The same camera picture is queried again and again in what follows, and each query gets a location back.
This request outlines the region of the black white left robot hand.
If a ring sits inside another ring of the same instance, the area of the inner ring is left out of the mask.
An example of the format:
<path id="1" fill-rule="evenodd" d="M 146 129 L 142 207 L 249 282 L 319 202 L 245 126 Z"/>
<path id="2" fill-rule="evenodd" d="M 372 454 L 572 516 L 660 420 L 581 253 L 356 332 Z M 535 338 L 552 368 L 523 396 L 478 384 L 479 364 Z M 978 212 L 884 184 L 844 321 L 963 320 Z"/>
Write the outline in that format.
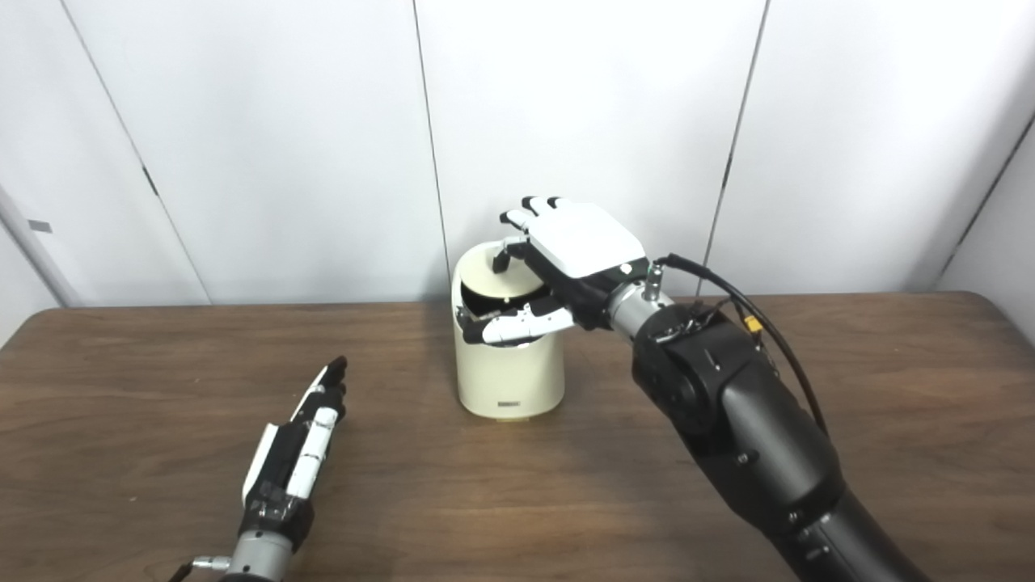
<path id="1" fill-rule="evenodd" d="M 315 506 L 310 494 L 346 416 L 347 357 L 318 373 L 289 420 L 266 424 L 243 484 L 241 534 L 265 531 L 288 539 L 292 552 L 310 534 Z"/>

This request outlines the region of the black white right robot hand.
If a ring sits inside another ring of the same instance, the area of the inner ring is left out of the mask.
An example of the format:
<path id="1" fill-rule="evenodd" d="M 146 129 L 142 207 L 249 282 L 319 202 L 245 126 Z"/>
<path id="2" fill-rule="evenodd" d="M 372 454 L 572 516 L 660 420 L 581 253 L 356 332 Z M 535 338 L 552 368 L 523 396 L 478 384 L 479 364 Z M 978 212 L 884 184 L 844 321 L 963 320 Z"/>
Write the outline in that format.
<path id="1" fill-rule="evenodd" d="M 521 260 L 548 288 L 548 296 L 468 319 L 468 345 L 518 345 L 580 327 L 609 329 L 632 342 L 657 305 L 632 299 L 642 292 L 650 262 L 643 244 L 595 203 L 561 196 L 525 196 L 520 209 L 502 213 L 520 235 L 496 244 L 492 271 Z"/>

